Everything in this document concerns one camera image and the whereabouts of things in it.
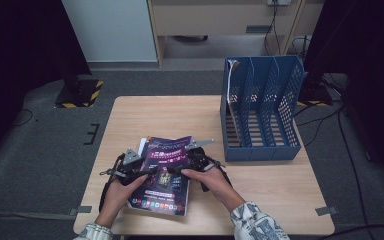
person's right hand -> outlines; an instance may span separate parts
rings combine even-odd
[[[245,203],[245,200],[230,186],[221,171],[216,167],[206,172],[183,169],[182,174],[205,184],[229,212]]]

hand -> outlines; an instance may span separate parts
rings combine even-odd
[[[206,172],[183,169],[182,174],[204,183],[229,212],[245,203],[245,200],[230,186],[221,171],[216,167]]]
[[[95,223],[106,228],[111,228],[118,212],[126,205],[127,199],[132,195],[133,191],[145,182],[147,177],[148,175],[141,176],[131,184],[124,186],[113,176],[113,181],[105,194],[104,205]]]

wall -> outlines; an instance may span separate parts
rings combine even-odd
[[[157,62],[146,0],[62,0],[88,62]]]

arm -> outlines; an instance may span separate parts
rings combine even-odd
[[[109,240],[112,239],[111,226],[118,212],[126,206],[127,199],[146,180],[142,176],[127,186],[123,186],[117,179],[113,179],[107,193],[101,212],[94,223],[89,223],[75,240]]]
[[[255,203],[245,202],[224,179],[219,169],[211,168],[207,172],[183,169],[182,173],[204,183],[216,199],[226,207],[235,225],[235,239],[289,239],[273,218],[262,213]]]

magazine cover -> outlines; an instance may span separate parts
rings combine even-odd
[[[161,214],[185,216],[189,179],[182,174],[170,174],[167,167],[187,165],[185,146],[192,137],[163,139],[151,137],[145,143],[141,170],[158,166],[157,174],[145,181],[129,198],[129,207]]]

